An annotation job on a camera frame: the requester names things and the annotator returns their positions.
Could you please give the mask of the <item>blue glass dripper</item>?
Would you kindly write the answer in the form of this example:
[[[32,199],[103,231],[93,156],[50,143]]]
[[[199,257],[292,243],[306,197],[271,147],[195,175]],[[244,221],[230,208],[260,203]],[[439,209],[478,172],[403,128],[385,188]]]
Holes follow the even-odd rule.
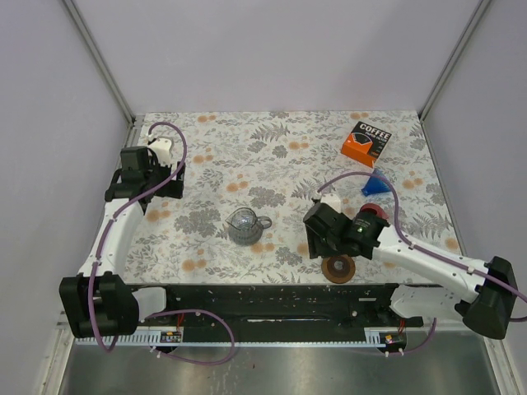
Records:
[[[384,175],[378,169],[374,169],[371,177],[367,180],[365,186],[361,189],[361,193],[365,197],[377,195],[381,193],[389,193],[390,188],[384,181]]]

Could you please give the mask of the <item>glass coffee server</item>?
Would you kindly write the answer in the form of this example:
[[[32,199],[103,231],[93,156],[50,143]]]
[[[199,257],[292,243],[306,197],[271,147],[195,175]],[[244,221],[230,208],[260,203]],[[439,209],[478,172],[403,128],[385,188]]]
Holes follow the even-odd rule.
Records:
[[[257,216],[248,207],[236,209],[226,218],[226,223],[229,239],[239,246],[258,243],[264,230],[273,224],[268,216]]]

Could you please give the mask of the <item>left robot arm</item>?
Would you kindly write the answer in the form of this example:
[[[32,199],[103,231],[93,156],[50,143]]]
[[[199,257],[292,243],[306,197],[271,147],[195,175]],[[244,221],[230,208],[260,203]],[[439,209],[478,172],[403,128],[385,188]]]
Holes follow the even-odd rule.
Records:
[[[124,267],[135,231],[154,197],[180,199],[185,164],[172,161],[173,142],[156,137],[121,150],[120,167],[105,191],[104,217],[90,253],[76,276],[64,277],[59,295],[76,338],[131,335],[152,316],[173,323],[179,306],[159,287],[133,290]]]

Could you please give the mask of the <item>orange coffee filter box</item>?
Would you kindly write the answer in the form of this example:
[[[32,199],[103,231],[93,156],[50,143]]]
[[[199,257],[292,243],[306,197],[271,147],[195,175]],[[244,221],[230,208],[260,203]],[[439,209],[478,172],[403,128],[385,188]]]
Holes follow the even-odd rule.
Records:
[[[391,132],[359,121],[343,142],[341,154],[374,169],[391,137]]]

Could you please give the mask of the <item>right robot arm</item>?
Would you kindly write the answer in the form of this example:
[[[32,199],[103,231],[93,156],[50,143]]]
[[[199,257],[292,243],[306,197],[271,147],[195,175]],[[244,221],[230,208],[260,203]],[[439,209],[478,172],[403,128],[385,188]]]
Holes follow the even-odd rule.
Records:
[[[504,258],[488,262],[418,245],[375,207],[352,219],[317,202],[303,219],[311,258],[363,257],[393,263],[434,283],[432,288],[398,286],[375,304],[376,319],[386,325],[401,318],[459,320],[479,335],[502,340],[512,320],[517,284]]]

